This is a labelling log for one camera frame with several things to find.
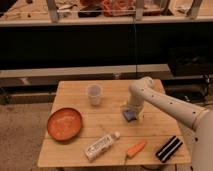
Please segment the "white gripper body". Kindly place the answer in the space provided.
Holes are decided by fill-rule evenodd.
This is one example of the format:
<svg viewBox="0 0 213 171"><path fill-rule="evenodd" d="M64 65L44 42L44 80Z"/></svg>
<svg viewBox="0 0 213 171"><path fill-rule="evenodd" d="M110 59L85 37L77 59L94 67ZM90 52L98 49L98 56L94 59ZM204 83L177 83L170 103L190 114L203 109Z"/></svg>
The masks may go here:
<svg viewBox="0 0 213 171"><path fill-rule="evenodd" d="M141 97L130 95L127 102L121 106L122 112L133 112L139 114L144 107L144 100Z"/></svg>

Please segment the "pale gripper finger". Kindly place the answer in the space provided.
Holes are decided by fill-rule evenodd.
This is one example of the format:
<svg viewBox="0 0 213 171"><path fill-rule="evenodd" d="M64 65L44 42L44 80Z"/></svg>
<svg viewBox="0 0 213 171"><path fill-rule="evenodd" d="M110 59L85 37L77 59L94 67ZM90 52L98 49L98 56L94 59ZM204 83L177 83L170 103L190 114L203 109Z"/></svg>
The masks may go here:
<svg viewBox="0 0 213 171"><path fill-rule="evenodd" d="M141 111L137 114L136 119L137 119L138 122L142 122L142 121L143 121L143 119L144 119L144 110L141 110Z"/></svg>

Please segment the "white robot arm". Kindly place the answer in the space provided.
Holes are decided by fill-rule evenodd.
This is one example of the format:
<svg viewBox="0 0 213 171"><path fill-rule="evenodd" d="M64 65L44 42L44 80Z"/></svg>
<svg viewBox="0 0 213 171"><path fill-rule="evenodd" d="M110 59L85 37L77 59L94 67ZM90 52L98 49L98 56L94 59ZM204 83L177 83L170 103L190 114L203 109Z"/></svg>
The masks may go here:
<svg viewBox="0 0 213 171"><path fill-rule="evenodd" d="M129 92L122 109L128 122L137 119L147 101L195 132L192 171L213 171L213 110L155 91L151 77L133 81Z"/></svg>

